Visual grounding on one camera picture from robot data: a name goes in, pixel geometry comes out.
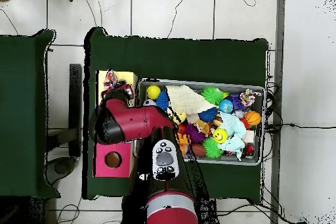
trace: green table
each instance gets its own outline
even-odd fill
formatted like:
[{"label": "green table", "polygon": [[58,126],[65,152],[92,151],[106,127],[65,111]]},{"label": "green table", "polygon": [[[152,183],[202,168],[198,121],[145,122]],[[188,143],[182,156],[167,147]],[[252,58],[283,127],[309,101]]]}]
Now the green table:
[{"label": "green table", "polygon": [[[123,196],[130,179],[93,177],[93,141],[87,126],[95,108],[97,70],[131,71],[138,78],[161,78],[265,86],[265,39],[185,40],[109,37],[93,28],[85,38],[83,195]],[[250,198],[259,203],[261,165],[200,164],[211,198]]]},{"label": "green table", "polygon": [[59,197],[44,180],[45,51],[54,37],[0,37],[0,195]]}]

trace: smiley face ball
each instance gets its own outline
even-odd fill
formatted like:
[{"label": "smiley face ball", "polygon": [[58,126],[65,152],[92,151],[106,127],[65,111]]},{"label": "smiley face ball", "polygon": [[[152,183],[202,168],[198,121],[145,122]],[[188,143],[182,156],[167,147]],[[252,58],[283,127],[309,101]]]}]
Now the smiley face ball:
[{"label": "smiley face ball", "polygon": [[222,144],[227,140],[228,134],[226,130],[224,129],[216,129],[213,133],[213,140],[215,140],[217,143]]},{"label": "smiley face ball", "polygon": [[161,90],[157,85],[151,85],[147,88],[147,97],[153,101],[159,97],[160,93]]}]

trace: cloth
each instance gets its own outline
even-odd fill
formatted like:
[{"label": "cloth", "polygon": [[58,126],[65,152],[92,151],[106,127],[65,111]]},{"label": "cloth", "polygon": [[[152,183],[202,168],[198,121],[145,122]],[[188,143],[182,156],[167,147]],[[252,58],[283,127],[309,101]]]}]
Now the cloth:
[{"label": "cloth", "polygon": [[231,114],[223,113],[221,111],[219,111],[219,115],[222,118],[222,124],[219,126],[219,128],[225,129],[228,137],[231,137],[233,134],[235,134],[242,139],[245,136],[246,128],[243,122],[241,122],[237,117]]},{"label": "cloth", "polygon": [[240,101],[239,95],[228,95],[226,99],[232,101],[234,104],[234,110],[243,110],[245,109],[245,106]]},{"label": "cloth", "polygon": [[185,111],[189,115],[216,107],[188,86],[166,86],[166,88],[174,112],[182,113]]},{"label": "cloth", "polygon": [[237,135],[232,136],[231,138],[227,139],[223,144],[218,144],[217,146],[220,150],[235,152],[237,159],[241,161],[240,158],[243,154],[245,143]]}]

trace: toy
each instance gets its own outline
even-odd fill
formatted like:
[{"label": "toy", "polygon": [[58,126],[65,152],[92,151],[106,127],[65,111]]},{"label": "toy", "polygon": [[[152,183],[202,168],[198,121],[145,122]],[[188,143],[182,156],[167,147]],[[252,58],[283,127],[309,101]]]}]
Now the toy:
[{"label": "toy", "polygon": [[204,97],[195,93],[186,85],[182,86],[166,86],[167,94],[171,108],[176,110],[184,110],[189,114],[198,114],[216,106],[206,101]]},{"label": "toy", "polygon": [[228,95],[230,95],[230,92],[223,92],[223,99],[225,99]]},{"label": "toy", "polygon": [[182,135],[186,133],[186,125],[184,125],[183,123],[180,123],[178,125],[178,133],[181,133]]},{"label": "toy", "polygon": [[226,99],[232,101],[232,104],[234,105],[234,110],[243,110],[245,109],[245,106],[240,101],[239,95],[229,95],[226,97]]},{"label": "toy", "polygon": [[156,103],[152,99],[146,99],[143,106],[156,106]]},{"label": "toy", "polygon": [[118,78],[112,69],[109,69],[106,73],[104,80],[104,90],[112,90],[116,87]]},{"label": "toy", "polygon": [[250,111],[244,117],[249,125],[258,125],[261,122],[261,116],[256,111]]},{"label": "toy", "polygon": [[162,91],[156,99],[156,106],[162,110],[167,111],[169,105],[169,98],[166,91]]},{"label": "toy", "polygon": [[248,130],[249,129],[249,124],[247,123],[245,118],[239,119],[245,126],[245,128]]},{"label": "toy", "polygon": [[221,116],[216,116],[216,118],[213,120],[213,124],[215,126],[220,126],[223,123],[222,117]]},{"label": "toy", "polygon": [[190,123],[186,126],[186,134],[190,136],[193,143],[202,143],[206,139],[205,134],[198,132],[197,128]]},{"label": "toy", "polygon": [[209,101],[212,104],[218,105],[220,101],[223,100],[224,94],[223,92],[214,87],[214,86],[209,86],[206,87],[201,94],[207,101]]},{"label": "toy", "polygon": [[213,139],[219,144],[224,143],[225,140],[227,140],[227,138],[228,138],[228,134],[225,129],[218,128],[213,133]]},{"label": "toy", "polygon": [[254,156],[255,155],[255,147],[252,145],[247,145],[246,146],[246,154],[248,156]]},{"label": "toy", "polygon": [[174,123],[179,125],[186,120],[186,112],[183,111],[182,113],[173,112],[170,108],[167,110],[168,116],[173,120]]},{"label": "toy", "polygon": [[245,92],[239,95],[241,103],[245,106],[251,106],[255,102],[255,93],[251,89],[246,89]]},{"label": "toy", "polygon": [[233,111],[233,109],[234,109],[234,105],[228,99],[223,99],[219,103],[219,110],[224,112],[224,113],[231,113]]},{"label": "toy", "polygon": [[241,161],[242,150],[245,148],[245,143],[237,135],[234,135],[227,139],[223,144],[218,144],[217,147],[220,150],[235,152],[237,159]]},{"label": "toy", "polygon": [[211,133],[210,125],[201,120],[196,121],[194,125],[197,127],[198,132],[204,133],[206,137],[208,136],[209,133]]},{"label": "toy", "polygon": [[212,122],[217,115],[217,108],[213,107],[201,113],[198,113],[199,119],[203,122]]},{"label": "toy", "polygon": [[224,152],[218,148],[218,143],[212,137],[207,138],[202,145],[208,158],[219,158]]},{"label": "toy", "polygon": [[246,128],[244,124],[235,116],[219,111],[223,123],[219,126],[221,129],[225,129],[228,137],[237,135],[239,138],[243,138],[246,134]]},{"label": "toy", "polygon": [[188,145],[190,141],[190,137],[187,134],[176,133],[176,140],[182,152],[182,156],[185,156],[188,152]]},{"label": "toy", "polygon": [[161,90],[157,85],[151,85],[147,88],[147,97],[153,101],[159,97],[160,93]]},{"label": "toy", "polygon": [[190,148],[192,149],[194,155],[198,158],[204,158],[207,154],[207,151],[202,144],[191,144]]},{"label": "toy", "polygon": [[231,115],[237,117],[238,119],[244,118],[245,112],[243,110],[234,110]]}]

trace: white tile floor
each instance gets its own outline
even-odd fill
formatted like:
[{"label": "white tile floor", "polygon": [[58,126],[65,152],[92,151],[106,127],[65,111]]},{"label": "white tile floor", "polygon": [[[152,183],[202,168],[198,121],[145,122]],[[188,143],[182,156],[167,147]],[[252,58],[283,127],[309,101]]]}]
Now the white tile floor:
[{"label": "white tile floor", "polygon": [[[11,19],[19,35],[33,35],[41,29],[56,30],[56,39],[48,54],[49,78],[49,127],[67,127],[69,64],[84,63],[86,33],[94,26],[103,25],[109,35],[139,35],[167,37],[175,15],[175,7],[181,0],[99,0],[102,23],[97,0],[10,0],[0,3]],[[252,40],[264,37],[274,50],[276,35],[276,0],[215,0],[215,38]],[[184,0],[177,9],[170,37],[188,39],[212,39],[214,0]],[[16,31],[3,12],[0,12],[0,34],[15,35]],[[274,67],[274,52],[270,52]],[[267,137],[265,153],[270,149]],[[67,148],[57,148],[49,159],[68,156]],[[270,188],[271,163],[265,162],[265,185]],[[48,209],[49,224],[55,224],[59,210],[65,205],[78,205],[81,198],[80,159],[67,178],[60,180],[57,189],[61,198],[51,200]],[[270,202],[270,195],[264,197]],[[217,200],[218,211],[224,214],[243,204],[246,200]],[[121,198],[100,196],[96,200],[81,200],[78,218],[72,224],[119,224]],[[69,206],[62,212],[60,221],[74,218],[75,208]],[[220,216],[222,224],[270,224],[269,218],[254,207],[242,208],[227,216]]]}]

